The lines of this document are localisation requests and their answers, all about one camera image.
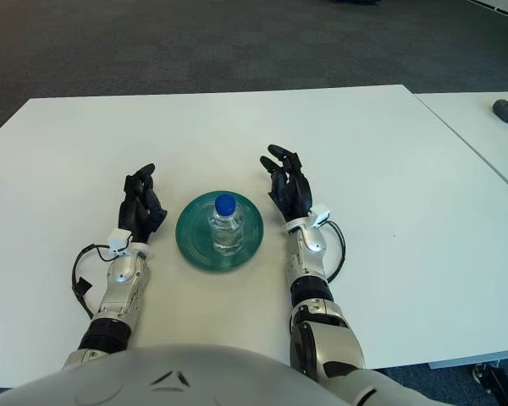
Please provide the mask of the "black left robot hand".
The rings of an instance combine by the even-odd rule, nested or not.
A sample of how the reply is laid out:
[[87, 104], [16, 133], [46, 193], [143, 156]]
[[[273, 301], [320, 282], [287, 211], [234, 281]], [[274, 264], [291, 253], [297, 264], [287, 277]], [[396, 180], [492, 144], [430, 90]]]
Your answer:
[[130, 231], [131, 241], [135, 243], [146, 244], [168, 214], [153, 189], [155, 168], [154, 163], [149, 163], [124, 181], [125, 197], [119, 208], [118, 225]]

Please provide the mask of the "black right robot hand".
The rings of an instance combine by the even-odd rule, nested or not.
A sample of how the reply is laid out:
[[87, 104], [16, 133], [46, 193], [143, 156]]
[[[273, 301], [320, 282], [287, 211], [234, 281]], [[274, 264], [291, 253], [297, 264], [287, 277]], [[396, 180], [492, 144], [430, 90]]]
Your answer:
[[312, 208], [312, 192], [301, 171], [299, 156], [279, 145], [269, 145], [268, 152], [279, 161], [278, 164], [267, 156], [260, 157], [271, 178], [269, 197], [286, 222], [306, 217]]

